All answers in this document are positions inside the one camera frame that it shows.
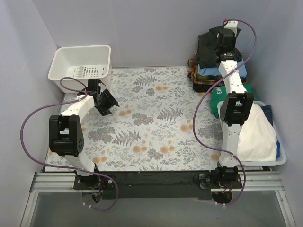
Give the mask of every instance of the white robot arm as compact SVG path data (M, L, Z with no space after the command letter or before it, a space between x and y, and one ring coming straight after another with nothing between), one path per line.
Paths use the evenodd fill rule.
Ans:
M218 34L217 63L222 77L237 67L234 55L237 24L237 21L229 21ZM237 70L224 80L224 84L227 98L220 110L220 118L223 122L222 149L237 155L240 131L248 118L254 97L252 94L247 93ZM219 164L221 166L234 167L237 165L237 161L232 155L222 152Z
M102 116L111 114L109 109L118 102L106 89L101 90L100 80L89 79L86 92L88 95L78 94L78 102L72 104L60 115L52 115L49 120L49 146L52 152L67 159L73 167L96 172L97 166L88 158L83 150L84 138L81 121L93 107L97 108Z

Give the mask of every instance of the white wall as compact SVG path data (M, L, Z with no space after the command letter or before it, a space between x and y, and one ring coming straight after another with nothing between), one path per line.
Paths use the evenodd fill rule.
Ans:
M270 0L33 0L59 47L108 44L113 67L186 65L198 35L235 17L256 26ZM243 50L245 26L238 39Z
M276 169L298 227L303 226L302 10L302 1L272 1L257 28L257 51L248 64L254 92L272 105L287 155L286 164Z
M31 0L0 0L0 226L17 227L26 206L36 165L24 154L19 131L34 109L58 102L62 93L47 73L57 49ZM29 151L44 160L48 118L38 113L26 126Z

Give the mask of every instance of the white cloth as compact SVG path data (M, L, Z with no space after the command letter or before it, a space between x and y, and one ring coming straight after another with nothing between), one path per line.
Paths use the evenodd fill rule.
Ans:
M276 159L276 132L257 104L252 104L250 115L240 132L238 158L246 162Z

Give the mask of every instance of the stack of folded clothes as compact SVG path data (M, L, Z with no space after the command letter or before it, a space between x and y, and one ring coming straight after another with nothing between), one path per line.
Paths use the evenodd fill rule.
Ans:
M223 26L209 29L209 32L199 35L198 50L194 59L188 60L188 77L193 81L193 90L206 92L213 84L222 78L217 65L215 48L217 45L217 34ZM238 64L243 63L242 55L235 48L235 56ZM245 66L239 68L242 83L246 82Z

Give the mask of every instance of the floral pattern surface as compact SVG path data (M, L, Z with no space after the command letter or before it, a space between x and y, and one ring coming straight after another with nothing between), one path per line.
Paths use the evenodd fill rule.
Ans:
M193 91L187 67L113 69L109 90L120 107L113 107L108 116L93 108L81 123L83 152L100 171L216 168L219 153L199 145L193 135L192 119L202 94ZM75 97L66 94L64 101ZM210 96L198 111L196 131L206 144L221 147L223 135L219 120L210 113ZM46 162L69 165L52 152Z

